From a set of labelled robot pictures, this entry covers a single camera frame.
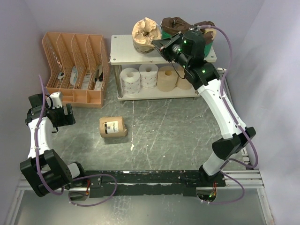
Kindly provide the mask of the plain white paper roll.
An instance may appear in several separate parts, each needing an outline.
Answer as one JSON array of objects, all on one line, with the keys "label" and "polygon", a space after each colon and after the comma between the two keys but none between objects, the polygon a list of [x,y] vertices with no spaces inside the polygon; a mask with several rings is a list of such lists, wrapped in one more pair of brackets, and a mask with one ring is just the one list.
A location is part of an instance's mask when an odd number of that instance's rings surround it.
[{"label": "plain white paper roll", "polygon": [[125,94],[135,95],[141,89],[140,72],[135,68],[126,68],[120,73],[122,90]]}]

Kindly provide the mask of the beige paper towel roll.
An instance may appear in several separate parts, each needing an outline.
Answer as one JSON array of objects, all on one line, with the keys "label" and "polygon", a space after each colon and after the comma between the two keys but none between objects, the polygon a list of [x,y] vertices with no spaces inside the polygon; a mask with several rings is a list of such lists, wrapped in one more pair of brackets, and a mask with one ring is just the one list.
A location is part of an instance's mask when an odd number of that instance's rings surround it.
[{"label": "beige paper towel roll", "polygon": [[185,78],[185,72],[184,69],[181,67],[176,67],[176,70],[178,74],[180,75],[180,78],[177,80],[177,87],[182,90],[190,90],[194,89],[192,84]]},{"label": "beige paper towel roll", "polygon": [[178,75],[171,66],[164,66],[158,70],[157,88],[163,92],[172,91],[177,83]]}]

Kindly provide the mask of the green paper roll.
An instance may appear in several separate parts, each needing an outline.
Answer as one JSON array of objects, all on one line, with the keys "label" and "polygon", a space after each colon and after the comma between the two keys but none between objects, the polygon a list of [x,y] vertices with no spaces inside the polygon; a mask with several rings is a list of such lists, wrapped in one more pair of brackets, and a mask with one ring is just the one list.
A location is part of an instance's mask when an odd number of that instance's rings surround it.
[{"label": "green paper roll", "polygon": [[186,32],[190,28],[190,24],[180,17],[166,17],[162,20],[160,27],[162,31],[162,39],[169,38],[178,32]]}]

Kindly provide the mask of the white two-tier shelf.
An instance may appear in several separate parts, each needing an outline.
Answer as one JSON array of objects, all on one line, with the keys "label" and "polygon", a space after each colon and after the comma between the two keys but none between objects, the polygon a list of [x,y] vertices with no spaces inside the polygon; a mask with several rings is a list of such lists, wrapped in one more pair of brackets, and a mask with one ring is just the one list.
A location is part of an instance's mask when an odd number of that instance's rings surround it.
[{"label": "white two-tier shelf", "polygon": [[122,89],[120,79],[120,73],[125,65],[170,65],[170,63],[164,60],[156,50],[147,54],[138,53],[133,46],[131,35],[113,35],[111,37],[110,62],[111,66],[114,68],[114,76],[118,90],[118,100],[120,101],[195,98],[199,96],[199,94],[193,88],[189,90],[182,90],[177,87],[169,92],[160,91],[157,87],[155,87],[153,89],[142,88],[139,93],[135,95],[126,94]]}]

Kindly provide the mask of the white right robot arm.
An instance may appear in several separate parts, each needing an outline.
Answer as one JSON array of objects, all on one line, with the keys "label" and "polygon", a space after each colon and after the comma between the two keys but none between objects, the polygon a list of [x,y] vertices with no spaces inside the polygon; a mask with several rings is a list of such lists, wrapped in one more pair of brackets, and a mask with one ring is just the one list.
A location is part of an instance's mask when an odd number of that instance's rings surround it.
[{"label": "white right robot arm", "polygon": [[204,59],[205,39],[201,32],[179,32],[154,40],[152,44],[166,61],[175,62],[184,69],[185,79],[206,101],[219,125],[222,137],[212,144],[212,154],[199,168],[198,179],[192,180],[210,186],[226,161],[244,148],[256,131],[238,117],[224,92],[217,69]]}]

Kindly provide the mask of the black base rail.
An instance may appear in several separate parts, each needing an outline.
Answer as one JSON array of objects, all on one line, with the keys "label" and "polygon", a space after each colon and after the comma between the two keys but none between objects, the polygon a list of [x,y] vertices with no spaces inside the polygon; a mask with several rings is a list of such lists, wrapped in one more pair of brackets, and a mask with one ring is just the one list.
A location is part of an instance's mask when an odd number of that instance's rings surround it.
[{"label": "black base rail", "polygon": [[86,190],[90,181],[90,197],[142,196],[142,195],[183,195],[197,196],[201,189],[212,189],[213,185],[225,187],[224,176],[220,173],[208,177],[199,170],[162,171],[85,171],[84,176],[93,178],[73,181],[67,189]]}]

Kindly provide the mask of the white wall bracket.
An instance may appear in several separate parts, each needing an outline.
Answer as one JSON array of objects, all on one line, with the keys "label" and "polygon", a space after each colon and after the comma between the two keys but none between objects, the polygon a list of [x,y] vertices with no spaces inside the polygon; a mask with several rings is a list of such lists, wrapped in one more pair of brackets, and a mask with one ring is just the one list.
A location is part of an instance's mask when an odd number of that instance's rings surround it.
[{"label": "white wall bracket", "polygon": [[226,69],[226,68],[222,68],[222,67],[218,67],[218,68],[217,68],[217,71],[218,71],[219,73],[221,73],[221,74],[224,74],[224,73],[227,71],[227,69]]}]

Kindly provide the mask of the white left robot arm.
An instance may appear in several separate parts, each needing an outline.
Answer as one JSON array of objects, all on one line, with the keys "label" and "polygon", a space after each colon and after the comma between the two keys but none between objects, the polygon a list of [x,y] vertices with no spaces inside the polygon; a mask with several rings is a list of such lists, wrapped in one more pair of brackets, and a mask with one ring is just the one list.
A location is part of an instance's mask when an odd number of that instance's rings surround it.
[{"label": "white left robot arm", "polygon": [[25,124],[30,129],[30,152],[20,170],[37,196],[43,197],[71,183],[82,187],[88,176],[78,162],[67,165],[53,149],[52,134],[58,128],[75,124],[71,104],[63,105],[62,93],[36,94],[29,97],[31,108]]}]

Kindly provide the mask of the orange plastic file organizer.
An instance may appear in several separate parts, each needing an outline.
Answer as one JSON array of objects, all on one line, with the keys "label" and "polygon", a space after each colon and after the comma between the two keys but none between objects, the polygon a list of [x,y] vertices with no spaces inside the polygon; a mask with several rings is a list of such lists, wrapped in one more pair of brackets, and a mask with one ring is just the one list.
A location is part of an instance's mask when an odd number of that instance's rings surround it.
[{"label": "orange plastic file organizer", "polygon": [[110,75],[104,36],[47,32],[42,45],[51,71],[48,92],[60,92],[63,104],[102,108]]}]

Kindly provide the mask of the white red-dotted paper roll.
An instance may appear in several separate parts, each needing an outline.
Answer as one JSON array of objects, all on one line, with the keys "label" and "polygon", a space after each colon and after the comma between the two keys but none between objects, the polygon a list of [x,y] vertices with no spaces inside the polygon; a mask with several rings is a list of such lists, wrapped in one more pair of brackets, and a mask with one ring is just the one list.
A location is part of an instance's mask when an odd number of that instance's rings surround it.
[{"label": "white red-dotted paper roll", "polygon": [[141,87],[153,89],[157,85],[158,66],[156,64],[142,64],[139,66]]}]

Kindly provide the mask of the brown roll with label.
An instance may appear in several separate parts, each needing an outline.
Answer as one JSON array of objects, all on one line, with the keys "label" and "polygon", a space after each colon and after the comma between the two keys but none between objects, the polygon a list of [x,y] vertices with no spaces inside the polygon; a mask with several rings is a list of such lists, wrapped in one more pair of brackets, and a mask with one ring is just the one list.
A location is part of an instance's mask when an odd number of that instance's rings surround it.
[{"label": "brown roll with label", "polygon": [[127,135],[127,129],[122,116],[100,118],[99,131],[102,138],[125,137]]}]

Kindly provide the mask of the brown paper roll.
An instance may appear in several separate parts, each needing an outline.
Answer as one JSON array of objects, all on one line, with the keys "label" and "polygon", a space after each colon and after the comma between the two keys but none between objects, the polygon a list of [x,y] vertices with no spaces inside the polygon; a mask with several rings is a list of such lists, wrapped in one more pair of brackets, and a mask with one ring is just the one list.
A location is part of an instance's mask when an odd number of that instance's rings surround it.
[{"label": "brown paper roll", "polygon": [[132,29],[133,46],[138,53],[147,54],[154,50],[153,40],[159,40],[162,33],[159,25],[147,17],[139,20]]}]

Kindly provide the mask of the brown-topped green roll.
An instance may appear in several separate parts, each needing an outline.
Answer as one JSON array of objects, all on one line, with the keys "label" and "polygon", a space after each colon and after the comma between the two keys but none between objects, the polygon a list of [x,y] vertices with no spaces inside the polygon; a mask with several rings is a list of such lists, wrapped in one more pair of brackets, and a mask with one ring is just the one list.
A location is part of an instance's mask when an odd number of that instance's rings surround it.
[{"label": "brown-topped green roll", "polygon": [[[210,25],[210,26],[215,26],[215,24],[212,21],[202,21],[195,23],[194,26],[204,26],[204,25]],[[205,28],[205,29],[200,29],[201,33],[204,36],[205,39],[205,49],[204,49],[204,55],[205,57],[208,56],[210,49],[212,47],[213,41],[216,37],[217,31],[212,28]]]}]

